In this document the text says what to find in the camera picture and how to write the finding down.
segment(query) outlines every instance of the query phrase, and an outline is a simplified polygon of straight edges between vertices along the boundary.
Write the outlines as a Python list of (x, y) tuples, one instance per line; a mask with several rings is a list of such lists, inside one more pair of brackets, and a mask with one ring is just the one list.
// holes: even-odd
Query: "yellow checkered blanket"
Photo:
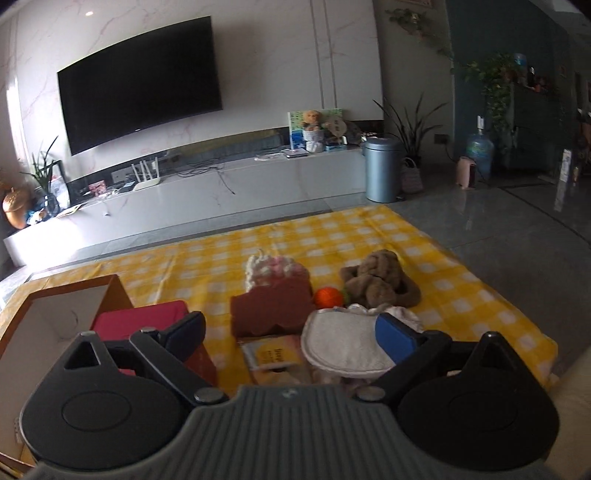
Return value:
[(423, 301), (412, 309), (426, 329), (471, 341), (501, 332), (544, 385), (557, 345), (517, 308), (478, 280), (450, 252), (385, 206), (360, 207), (273, 223), (147, 249), (97, 262), (21, 286), (0, 315), (0, 333), (31, 292), (100, 275), (119, 275), (136, 306), (185, 300), (207, 319), (205, 344), (220, 387), (232, 394), (250, 383), (230, 335), (230, 296), (244, 292), (245, 263), (263, 249), (304, 264), (313, 287), (342, 288), (339, 269), (387, 248), (418, 283)]

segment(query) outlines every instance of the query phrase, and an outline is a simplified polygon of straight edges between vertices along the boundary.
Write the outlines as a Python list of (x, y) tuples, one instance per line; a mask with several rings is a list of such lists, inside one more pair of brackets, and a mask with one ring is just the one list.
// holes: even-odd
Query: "wall outlet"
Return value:
[(449, 143), (449, 135), (447, 134), (435, 134), (436, 145), (447, 145)]

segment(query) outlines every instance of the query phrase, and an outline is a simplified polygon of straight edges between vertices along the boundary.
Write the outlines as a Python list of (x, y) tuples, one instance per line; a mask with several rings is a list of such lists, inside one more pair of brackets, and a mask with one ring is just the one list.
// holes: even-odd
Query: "blue water bottle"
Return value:
[(492, 157), (495, 144), (484, 133), (484, 119), (478, 117), (478, 133), (468, 138), (466, 155), (476, 163), (476, 169), (484, 181), (491, 179)]

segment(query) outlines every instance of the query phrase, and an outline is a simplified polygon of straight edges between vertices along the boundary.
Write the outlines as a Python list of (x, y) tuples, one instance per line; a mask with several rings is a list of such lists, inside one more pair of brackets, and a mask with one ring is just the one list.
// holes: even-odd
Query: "woven basket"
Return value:
[(402, 164), (401, 175), (402, 191), (404, 193), (418, 193), (423, 191), (421, 170), (412, 158), (406, 157)]

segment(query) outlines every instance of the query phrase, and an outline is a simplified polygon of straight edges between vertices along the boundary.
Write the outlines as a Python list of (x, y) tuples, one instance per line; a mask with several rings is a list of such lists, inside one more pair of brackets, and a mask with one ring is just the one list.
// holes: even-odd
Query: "gray tile floor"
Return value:
[[(498, 179), (493, 187), (464, 191), (454, 185), (449, 165), (426, 171), (424, 182), (424, 193), (388, 206), (451, 250), (556, 340), (559, 358), (554, 372), (561, 375), (591, 345), (591, 179), (568, 189), (561, 212), (554, 210), (556, 186), (535, 178)], [(7, 301), (28, 278), (129, 251), (371, 203), (363, 194), (352, 194), (135, 235), (80, 252), (77, 260), (58, 269), (21, 270), (0, 283), (0, 296)]]

